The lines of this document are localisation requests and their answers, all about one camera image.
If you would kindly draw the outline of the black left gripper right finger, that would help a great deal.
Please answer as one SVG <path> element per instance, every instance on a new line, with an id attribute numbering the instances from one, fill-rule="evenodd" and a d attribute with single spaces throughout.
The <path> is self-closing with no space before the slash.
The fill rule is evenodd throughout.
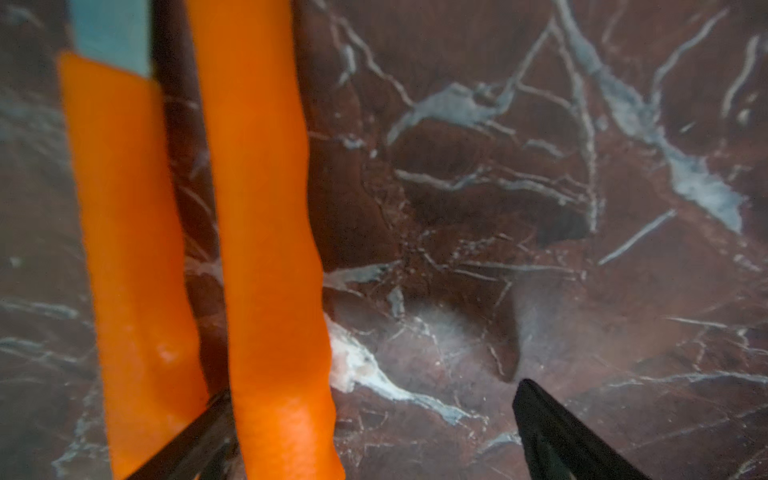
<path id="1" fill-rule="evenodd" d="M 535 381 L 520 381 L 512 408 L 531 478 L 648 479 Z"/>

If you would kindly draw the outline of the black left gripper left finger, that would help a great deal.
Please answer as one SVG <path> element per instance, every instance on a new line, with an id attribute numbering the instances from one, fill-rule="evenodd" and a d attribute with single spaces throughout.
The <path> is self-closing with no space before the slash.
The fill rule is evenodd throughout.
<path id="1" fill-rule="evenodd" d="M 227 479 L 236 451 L 231 393 L 223 390 L 211 398 L 203 413 L 127 479 Z"/>

